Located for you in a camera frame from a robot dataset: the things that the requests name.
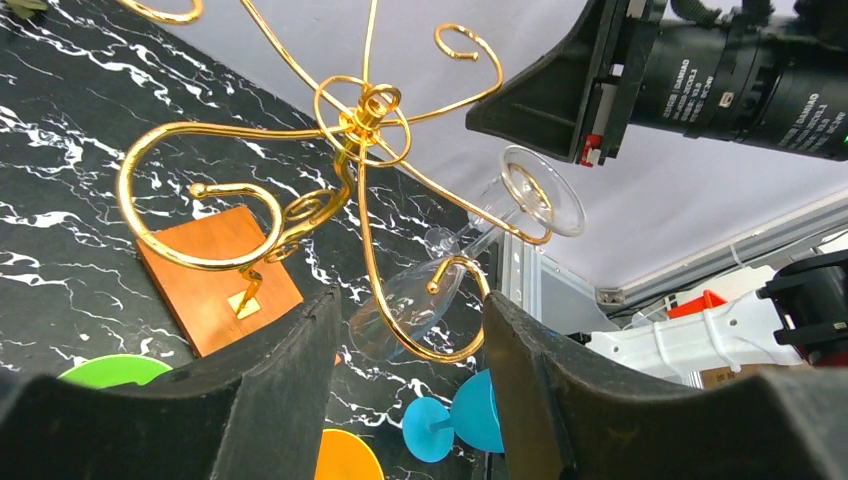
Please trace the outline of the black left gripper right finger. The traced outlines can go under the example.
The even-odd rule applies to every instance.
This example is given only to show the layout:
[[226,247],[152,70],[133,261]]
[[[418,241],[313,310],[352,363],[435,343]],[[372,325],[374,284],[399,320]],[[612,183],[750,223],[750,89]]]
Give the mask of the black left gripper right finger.
[[843,479],[847,373],[765,370],[700,390],[549,330],[499,292],[485,356],[513,479]]

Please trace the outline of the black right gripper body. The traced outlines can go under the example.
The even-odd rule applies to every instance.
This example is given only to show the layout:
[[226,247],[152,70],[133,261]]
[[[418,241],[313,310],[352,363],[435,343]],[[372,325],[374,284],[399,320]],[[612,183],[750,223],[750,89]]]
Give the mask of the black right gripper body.
[[599,4],[576,134],[576,158],[583,166],[601,166],[618,155],[667,5],[665,1]]

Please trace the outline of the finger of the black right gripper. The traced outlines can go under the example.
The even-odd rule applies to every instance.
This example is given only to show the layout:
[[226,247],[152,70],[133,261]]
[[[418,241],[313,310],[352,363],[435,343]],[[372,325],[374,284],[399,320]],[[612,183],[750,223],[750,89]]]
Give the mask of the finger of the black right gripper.
[[468,110],[466,129],[577,163],[586,101],[609,64],[624,11],[623,1],[586,2],[551,50]]

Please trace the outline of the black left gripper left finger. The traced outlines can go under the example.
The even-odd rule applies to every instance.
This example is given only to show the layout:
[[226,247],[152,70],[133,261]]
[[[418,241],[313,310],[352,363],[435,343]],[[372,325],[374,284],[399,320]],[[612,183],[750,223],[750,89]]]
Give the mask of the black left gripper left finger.
[[1,376],[5,479],[310,479],[341,325],[322,289],[280,320],[145,385]]

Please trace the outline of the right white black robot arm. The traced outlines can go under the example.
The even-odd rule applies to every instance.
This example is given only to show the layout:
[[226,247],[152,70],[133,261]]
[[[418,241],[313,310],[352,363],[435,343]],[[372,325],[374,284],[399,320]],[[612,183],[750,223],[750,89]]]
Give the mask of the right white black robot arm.
[[[728,14],[699,1],[589,1],[574,27],[467,113],[468,129],[555,159],[603,164],[639,125],[690,139],[805,157],[847,158],[847,5],[768,1]],[[683,316],[586,346],[658,377],[749,365],[847,363],[847,254],[780,269],[732,302],[700,298]]]

